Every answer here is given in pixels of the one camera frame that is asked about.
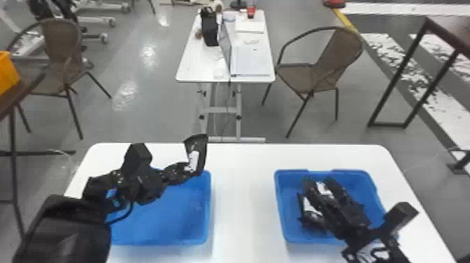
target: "brown wicker chair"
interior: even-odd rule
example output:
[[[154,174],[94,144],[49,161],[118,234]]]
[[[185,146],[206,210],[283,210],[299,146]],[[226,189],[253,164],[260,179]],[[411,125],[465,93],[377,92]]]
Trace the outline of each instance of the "brown wicker chair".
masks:
[[[77,92],[71,85],[84,75],[88,75],[109,99],[111,95],[83,64],[81,30],[77,24],[70,20],[50,18],[31,24],[16,35],[10,42],[10,45],[8,45],[7,50],[12,50],[13,46],[22,35],[35,28],[37,28],[36,30],[38,31],[42,31],[42,35],[44,35],[45,53],[49,61],[48,64],[45,65],[44,80],[39,83],[31,94],[67,99],[72,112],[73,121],[77,127],[78,136],[80,139],[83,139],[82,129],[80,128],[80,123],[78,122],[77,113],[71,98],[71,92],[75,94]],[[28,66],[31,68],[31,64],[25,67],[21,66],[21,64],[17,65],[17,69],[21,73],[22,78],[27,78],[29,72]],[[29,129],[23,114],[22,119],[27,129]]]
[[[320,55],[318,61],[314,64],[310,63],[289,63],[282,64],[286,47],[299,39],[319,31],[334,30],[326,48]],[[286,138],[294,129],[300,115],[305,109],[309,99],[313,98],[316,92],[324,92],[327,90],[335,91],[335,120],[338,119],[339,109],[339,90],[336,87],[343,72],[362,54],[362,40],[358,33],[346,29],[345,27],[318,27],[300,34],[289,40],[281,49],[276,64],[276,74],[287,84],[292,91],[299,96],[303,104],[294,119],[294,122],[287,132]],[[268,97],[272,83],[264,93],[261,105],[264,105]]]

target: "white folding table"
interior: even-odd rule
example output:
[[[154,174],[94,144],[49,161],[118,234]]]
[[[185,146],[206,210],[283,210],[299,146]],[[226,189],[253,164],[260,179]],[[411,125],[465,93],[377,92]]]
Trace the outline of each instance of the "white folding table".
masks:
[[[236,16],[236,11],[225,11],[228,15]],[[263,21],[266,24],[266,17],[263,10],[257,10],[257,21]],[[209,114],[234,114],[236,131],[235,137],[211,136],[211,142],[249,142],[263,143],[265,138],[242,137],[241,136],[241,86],[244,83],[272,83],[276,79],[274,67],[272,64],[271,47],[269,45],[269,37],[267,26],[264,26],[263,34],[241,33],[235,31],[235,22],[225,22],[229,33],[232,46],[235,45],[256,45],[260,52],[269,57],[270,64],[267,64],[266,71],[270,72],[269,76],[229,76],[229,69],[219,46],[208,47],[203,39],[196,39],[194,33],[201,28],[201,18],[196,15],[192,30],[187,39],[185,51],[181,57],[180,66],[176,73],[176,80],[181,83],[196,83],[198,86],[197,93],[199,100],[199,121],[201,123],[202,133],[206,133],[207,120]],[[211,92],[216,91],[219,83],[231,83],[236,85],[235,91],[235,107],[216,107],[211,105]]]
[[[182,143],[146,145],[153,155],[153,167],[166,167],[186,158]],[[89,176],[118,169],[128,147],[128,143],[93,145],[65,195],[79,198]],[[407,201],[419,211],[399,233],[401,249],[410,262],[455,263],[392,156],[382,146],[214,143],[208,145],[205,169],[211,173],[212,184],[212,218],[205,244],[183,248],[111,246],[108,262],[345,263],[340,256],[342,247],[285,241],[274,172],[362,169],[371,175],[386,210]]]

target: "red cup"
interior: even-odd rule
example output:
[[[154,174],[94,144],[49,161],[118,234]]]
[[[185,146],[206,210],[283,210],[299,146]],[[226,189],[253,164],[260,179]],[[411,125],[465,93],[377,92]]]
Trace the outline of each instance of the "red cup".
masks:
[[[248,18],[252,19],[256,13],[256,6],[248,6],[246,8],[246,13],[248,14]]]

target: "blue plastic tray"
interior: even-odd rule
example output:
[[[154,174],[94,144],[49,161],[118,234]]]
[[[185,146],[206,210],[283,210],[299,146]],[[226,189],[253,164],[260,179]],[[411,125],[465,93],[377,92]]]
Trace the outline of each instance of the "blue plastic tray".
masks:
[[[336,239],[331,233],[312,231],[301,226],[297,193],[302,192],[302,178],[308,176],[314,180],[324,180],[331,176],[340,183],[351,197],[364,205],[364,211],[371,220],[372,227],[383,223],[385,209],[377,195],[377,189],[371,177],[365,171],[359,170],[277,170],[274,174],[276,181],[276,198],[280,223],[285,240],[293,243],[326,243],[344,246],[345,243]]]
[[[118,218],[126,209],[112,213]],[[211,174],[204,171],[182,185],[169,186],[160,199],[139,206],[111,225],[114,245],[196,245],[206,242],[211,214]]]

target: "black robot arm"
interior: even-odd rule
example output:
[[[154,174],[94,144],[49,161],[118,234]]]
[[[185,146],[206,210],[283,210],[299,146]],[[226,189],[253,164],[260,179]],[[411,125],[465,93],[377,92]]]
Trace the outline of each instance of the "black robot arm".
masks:
[[[347,247],[341,254],[348,263],[410,263],[395,237],[418,214],[409,203],[396,204],[384,215],[381,226],[370,228],[371,221],[364,212],[364,206],[333,178],[326,178],[323,182],[304,180],[304,192],[297,194],[297,198],[302,225],[315,231],[331,232],[337,239],[344,240]],[[304,198],[314,211],[304,208]],[[375,245],[375,240],[380,241],[378,246],[368,252],[363,251],[365,247]]]
[[[88,179],[81,199],[49,196],[22,239],[13,262],[106,262],[111,248],[109,225],[129,215],[134,202],[148,204],[160,198],[167,186],[200,176],[206,162],[207,142],[205,134],[189,137],[184,141],[189,161],[163,170],[150,166],[152,155],[145,144],[130,145],[119,169]],[[123,217],[106,222],[109,213],[128,205],[128,213]]]

